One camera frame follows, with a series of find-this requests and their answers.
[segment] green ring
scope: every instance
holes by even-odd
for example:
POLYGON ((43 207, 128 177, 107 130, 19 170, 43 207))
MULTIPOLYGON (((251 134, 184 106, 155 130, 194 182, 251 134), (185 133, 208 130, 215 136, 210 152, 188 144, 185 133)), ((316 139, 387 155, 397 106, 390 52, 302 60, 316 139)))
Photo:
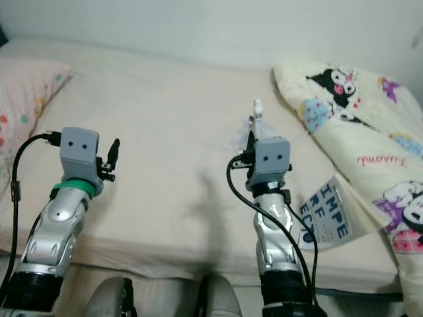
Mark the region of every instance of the green ring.
POLYGON ((62 182, 59 184, 56 184, 53 189, 60 189, 60 188, 77 188, 78 190, 83 190, 90 196, 90 199, 92 199, 95 195, 95 187, 84 180, 67 180, 66 182, 62 182))

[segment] pink floral pillow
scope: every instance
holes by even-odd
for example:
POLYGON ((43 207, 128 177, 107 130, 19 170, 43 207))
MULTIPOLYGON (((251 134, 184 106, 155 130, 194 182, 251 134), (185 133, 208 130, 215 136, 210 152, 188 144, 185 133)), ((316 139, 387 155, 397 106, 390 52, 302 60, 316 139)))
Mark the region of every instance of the pink floral pillow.
POLYGON ((18 148, 70 70, 56 61, 0 57, 0 197, 9 183, 18 148))

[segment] beige bed sheet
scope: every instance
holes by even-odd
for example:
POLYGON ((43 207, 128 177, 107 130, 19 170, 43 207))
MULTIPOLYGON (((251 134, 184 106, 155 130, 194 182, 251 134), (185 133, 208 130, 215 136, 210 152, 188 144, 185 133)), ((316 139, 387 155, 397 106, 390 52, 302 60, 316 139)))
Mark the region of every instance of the beige bed sheet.
MULTIPOLYGON (((0 55, 65 61, 73 78, 53 99, 38 131, 79 126, 100 133, 98 155, 121 140, 116 181, 87 213, 74 261, 148 277, 196 279, 206 271, 234 285, 258 285, 253 212, 230 192, 225 167, 230 140, 252 110, 291 141, 297 192, 309 197, 333 174, 332 163, 293 113, 282 106, 269 71, 196 65, 103 48, 15 40, 0 55)), ((19 251, 61 177, 57 148, 25 152, 19 178, 19 251)), ((243 188, 245 173, 235 175, 243 188)), ((10 250, 10 192, 1 208, 1 249, 10 250)), ((301 197, 295 197, 296 204, 301 197)), ((313 255, 306 260, 312 264, 313 255)), ((384 238, 370 234, 321 253, 317 286, 343 291, 400 290, 384 238)))

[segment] bed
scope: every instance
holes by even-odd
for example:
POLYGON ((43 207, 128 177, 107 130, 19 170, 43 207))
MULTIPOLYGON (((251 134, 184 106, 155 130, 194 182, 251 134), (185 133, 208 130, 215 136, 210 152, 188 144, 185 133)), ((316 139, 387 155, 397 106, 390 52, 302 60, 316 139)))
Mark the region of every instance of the bed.
MULTIPOLYGON (((47 105, 37 132, 93 129, 100 133, 102 157, 115 138, 121 140, 116 181, 91 202, 74 262, 154 278, 197 279, 214 271, 234 285, 259 285, 253 212, 237 201, 225 179, 234 154, 230 140, 251 113, 253 98, 263 101, 265 120, 291 142, 294 207, 334 174, 331 161, 275 94, 268 71, 41 40, 12 40, 0 50, 0 57, 7 56, 72 66, 72 78, 47 105)), ((25 152, 19 252, 60 177, 56 148, 37 143, 25 152)), ((237 174, 235 181, 243 188, 245 175, 237 174)), ((1 198, 0 223, 1 249, 9 251, 10 190, 1 198)), ((312 259, 307 253, 309 265, 312 259)), ((322 252, 317 287, 400 292, 383 234, 322 252)))

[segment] cartoon print blanket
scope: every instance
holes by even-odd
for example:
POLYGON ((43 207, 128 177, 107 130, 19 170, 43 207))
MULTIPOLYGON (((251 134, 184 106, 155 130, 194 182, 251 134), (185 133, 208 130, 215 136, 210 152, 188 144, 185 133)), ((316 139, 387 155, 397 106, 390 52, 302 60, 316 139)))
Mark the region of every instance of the cartoon print blanket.
POLYGON ((423 111, 400 83, 323 63, 274 68, 279 91, 350 185, 392 218, 406 311, 423 312, 423 111))

